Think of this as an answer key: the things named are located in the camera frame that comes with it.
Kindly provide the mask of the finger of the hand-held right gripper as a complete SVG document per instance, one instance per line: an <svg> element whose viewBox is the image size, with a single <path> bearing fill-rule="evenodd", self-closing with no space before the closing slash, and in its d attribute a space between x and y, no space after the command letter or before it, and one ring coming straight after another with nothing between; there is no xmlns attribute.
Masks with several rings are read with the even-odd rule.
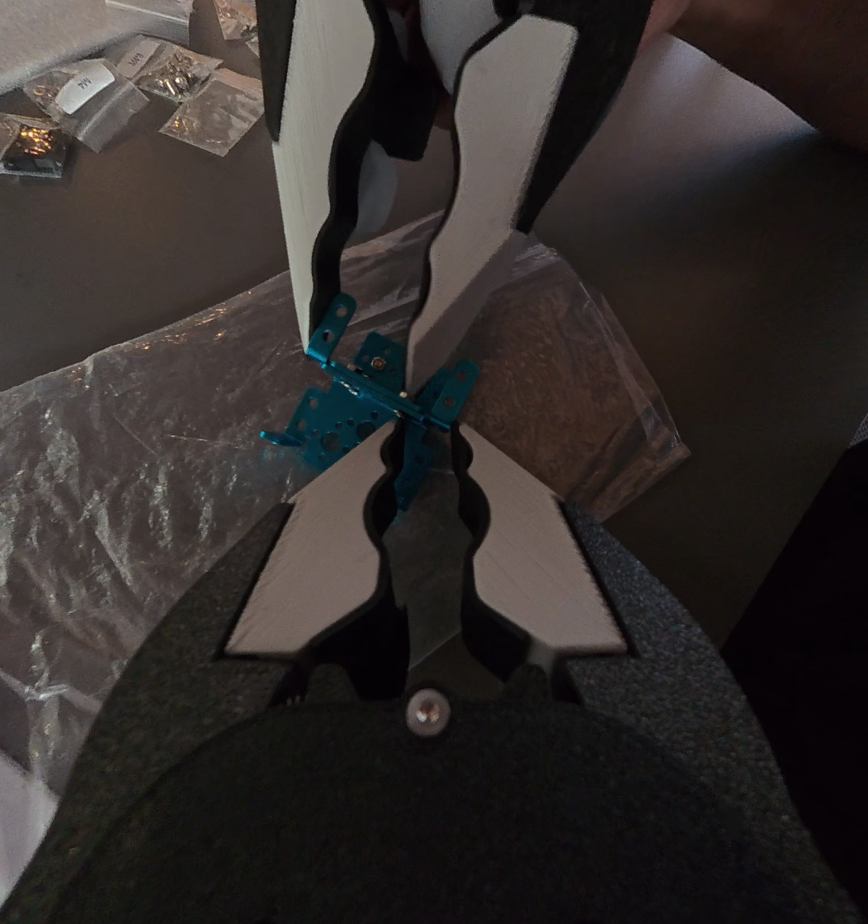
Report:
<svg viewBox="0 0 868 924"><path fill-rule="evenodd" d="M303 349L339 292L342 250L384 223L384 153L369 124L378 24L366 2L294 6L272 148Z"/></svg>
<svg viewBox="0 0 868 924"><path fill-rule="evenodd" d="M409 392L450 358L526 242L523 200L577 38L565 22L523 15L463 64L455 189L428 247L425 294L409 329Z"/></svg>

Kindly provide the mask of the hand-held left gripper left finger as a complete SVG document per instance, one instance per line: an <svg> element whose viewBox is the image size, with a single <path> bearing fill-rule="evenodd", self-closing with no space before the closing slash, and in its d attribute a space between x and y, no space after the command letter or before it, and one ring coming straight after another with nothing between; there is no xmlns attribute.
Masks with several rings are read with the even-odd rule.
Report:
<svg viewBox="0 0 868 924"><path fill-rule="evenodd" d="M298 656L380 598L397 468L398 426L386 424L292 498L226 655Z"/></svg>

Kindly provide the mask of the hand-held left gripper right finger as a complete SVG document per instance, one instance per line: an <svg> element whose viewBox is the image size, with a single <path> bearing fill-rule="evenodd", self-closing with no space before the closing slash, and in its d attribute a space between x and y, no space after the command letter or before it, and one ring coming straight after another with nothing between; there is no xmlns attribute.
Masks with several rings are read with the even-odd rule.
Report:
<svg viewBox="0 0 868 924"><path fill-rule="evenodd" d="M628 643L555 491L467 424L453 429L472 534L463 640L475 656L623 655Z"/></svg>

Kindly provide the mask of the blue metal bracket assembly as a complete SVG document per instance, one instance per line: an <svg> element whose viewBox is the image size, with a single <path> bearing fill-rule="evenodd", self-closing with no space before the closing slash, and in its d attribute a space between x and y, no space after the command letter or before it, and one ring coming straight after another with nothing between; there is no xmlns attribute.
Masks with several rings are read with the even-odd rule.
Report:
<svg viewBox="0 0 868 924"><path fill-rule="evenodd" d="M384 424L403 419L404 460L395 480L397 507L406 511L427 477L433 450L432 430L448 432L479 377L468 360L438 370L424 389L411 397L404 390L406 350L378 333L370 333L348 363L334 352L356 311L348 294L332 298L312 335L306 356L330 377L325 390L309 388L282 433L261 432L272 445L302 449L305 463L319 471L335 465Z"/></svg>

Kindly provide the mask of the person's right forearm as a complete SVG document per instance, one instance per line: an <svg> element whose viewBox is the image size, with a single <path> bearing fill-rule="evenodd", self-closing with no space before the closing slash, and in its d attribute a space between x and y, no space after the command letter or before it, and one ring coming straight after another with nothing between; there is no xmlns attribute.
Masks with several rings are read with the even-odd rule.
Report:
<svg viewBox="0 0 868 924"><path fill-rule="evenodd" d="M656 1L640 49L666 33L868 154L868 1Z"/></svg>

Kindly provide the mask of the pile of small screw bags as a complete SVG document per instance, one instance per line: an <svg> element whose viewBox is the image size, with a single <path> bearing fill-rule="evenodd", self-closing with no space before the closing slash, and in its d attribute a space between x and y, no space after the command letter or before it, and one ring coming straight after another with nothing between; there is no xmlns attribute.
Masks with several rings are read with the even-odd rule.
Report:
<svg viewBox="0 0 868 924"><path fill-rule="evenodd" d="M264 112L261 84L189 40L132 34L2 94L0 176L59 179L73 142L101 152L152 96L176 108L161 134L227 154Z"/></svg>

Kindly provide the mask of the clear plastic bag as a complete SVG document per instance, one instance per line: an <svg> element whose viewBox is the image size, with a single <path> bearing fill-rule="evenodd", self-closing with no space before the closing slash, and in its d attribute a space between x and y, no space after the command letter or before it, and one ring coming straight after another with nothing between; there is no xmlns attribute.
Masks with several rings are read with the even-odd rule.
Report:
<svg viewBox="0 0 868 924"><path fill-rule="evenodd" d="M602 521L689 458L602 295L531 237L461 347L461 419ZM268 445L326 377L289 272L0 394L0 751L59 794L124 665L312 478Z"/></svg>

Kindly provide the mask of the white foam sheet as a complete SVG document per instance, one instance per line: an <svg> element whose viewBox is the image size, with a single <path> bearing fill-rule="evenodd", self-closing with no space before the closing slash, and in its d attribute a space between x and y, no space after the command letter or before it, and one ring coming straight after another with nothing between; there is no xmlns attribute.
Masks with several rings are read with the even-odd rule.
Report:
<svg viewBox="0 0 868 924"><path fill-rule="evenodd" d="M0 96L136 33L187 43L192 1L0 1Z"/></svg>

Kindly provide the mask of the open instruction manual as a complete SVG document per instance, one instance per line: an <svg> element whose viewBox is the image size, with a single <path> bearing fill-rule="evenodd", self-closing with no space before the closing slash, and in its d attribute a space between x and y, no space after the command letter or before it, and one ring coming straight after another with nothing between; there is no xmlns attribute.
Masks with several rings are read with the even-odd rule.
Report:
<svg viewBox="0 0 868 924"><path fill-rule="evenodd" d="M0 751L0 907L42 842L56 795Z"/></svg>

